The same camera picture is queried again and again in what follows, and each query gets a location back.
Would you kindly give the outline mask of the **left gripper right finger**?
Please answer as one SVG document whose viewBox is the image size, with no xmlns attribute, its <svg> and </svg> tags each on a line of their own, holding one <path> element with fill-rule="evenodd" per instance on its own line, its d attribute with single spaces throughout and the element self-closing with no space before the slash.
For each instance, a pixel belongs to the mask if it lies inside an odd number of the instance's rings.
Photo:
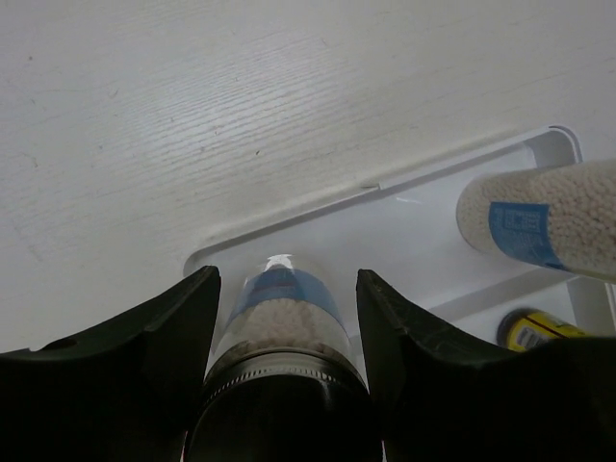
<svg viewBox="0 0 616 462">
<path fill-rule="evenodd" d="M 611 461 L 615 343 L 482 341 L 362 269 L 357 311 L 390 461 Z"/>
</svg>

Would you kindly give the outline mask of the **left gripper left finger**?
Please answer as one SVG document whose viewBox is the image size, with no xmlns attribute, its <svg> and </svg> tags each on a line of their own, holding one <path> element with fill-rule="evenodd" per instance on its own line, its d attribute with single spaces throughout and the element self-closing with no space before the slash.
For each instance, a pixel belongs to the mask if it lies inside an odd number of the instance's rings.
<svg viewBox="0 0 616 462">
<path fill-rule="evenodd" d="M 177 461 L 199 405 L 220 275 L 39 349 L 1 356 L 5 461 Z"/>
</svg>

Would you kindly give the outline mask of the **yellow label bottle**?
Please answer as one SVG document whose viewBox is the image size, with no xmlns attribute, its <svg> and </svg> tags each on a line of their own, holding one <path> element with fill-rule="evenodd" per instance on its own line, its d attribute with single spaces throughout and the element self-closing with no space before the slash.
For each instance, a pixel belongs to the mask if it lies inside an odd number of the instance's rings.
<svg viewBox="0 0 616 462">
<path fill-rule="evenodd" d="M 547 312 L 533 308 L 518 308 L 500 321 L 497 329 L 497 345 L 523 352 L 539 347 L 554 339 L 586 337 L 578 327 L 556 318 Z"/>
</svg>

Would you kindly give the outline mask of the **tall white spice jar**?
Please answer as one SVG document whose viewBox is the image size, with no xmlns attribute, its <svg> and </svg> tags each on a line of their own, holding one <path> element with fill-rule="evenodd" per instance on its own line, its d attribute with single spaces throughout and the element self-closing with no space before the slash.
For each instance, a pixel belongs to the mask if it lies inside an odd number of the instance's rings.
<svg viewBox="0 0 616 462">
<path fill-rule="evenodd" d="M 464 240 L 486 254 L 615 281 L 615 163 L 483 175 L 460 194 Z"/>
<path fill-rule="evenodd" d="M 369 390 L 321 270 L 293 254 L 252 271 L 204 377 L 186 461 L 380 461 Z"/>
</svg>

